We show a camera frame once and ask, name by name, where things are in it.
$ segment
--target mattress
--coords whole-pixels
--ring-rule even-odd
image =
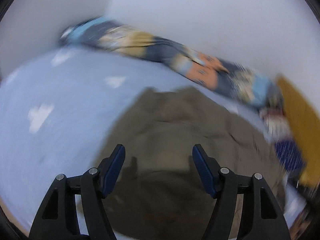
[[[256,111],[160,63],[67,47],[13,72],[0,86],[0,196],[18,228],[30,230],[57,174],[77,176],[93,166],[112,125],[145,87],[172,91],[184,86],[196,87],[269,139]],[[79,213],[78,220],[81,233],[87,233]]]

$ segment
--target light blue bed sheet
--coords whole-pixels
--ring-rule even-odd
[[[30,230],[57,174],[77,176],[93,166],[114,122],[149,86],[194,86],[267,136],[254,110],[162,64],[79,47],[52,51],[0,86],[0,196],[19,228]],[[78,219],[86,233],[84,218]]]

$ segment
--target metal screw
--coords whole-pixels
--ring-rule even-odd
[[[228,168],[221,168],[220,171],[223,174],[228,174],[229,173],[229,169]]]
[[[255,177],[256,179],[262,179],[262,175],[261,175],[260,173],[256,173],[256,174],[254,175],[254,177]]]
[[[89,173],[90,174],[96,174],[98,172],[98,169],[97,168],[91,168],[90,170],[89,170]]]
[[[57,180],[62,180],[64,178],[64,175],[63,174],[59,174],[57,175],[56,179]]]

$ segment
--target dark blue cloth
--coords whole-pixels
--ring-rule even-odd
[[[277,157],[287,171],[294,171],[304,167],[301,152],[294,140],[281,140],[275,143]]]

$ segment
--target bed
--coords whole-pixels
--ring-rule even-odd
[[[194,86],[269,139],[254,109],[160,63],[79,46],[54,50],[21,66],[0,86],[0,196],[20,230],[29,232],[57,174],[77,176],[93,166],[115,120],[149,86],[159,91]],[[289,186],[286,191],[287,204],[295,206],[285,214],[290,225],[303,202]],[[86,233],[79,213],[78,220]]]

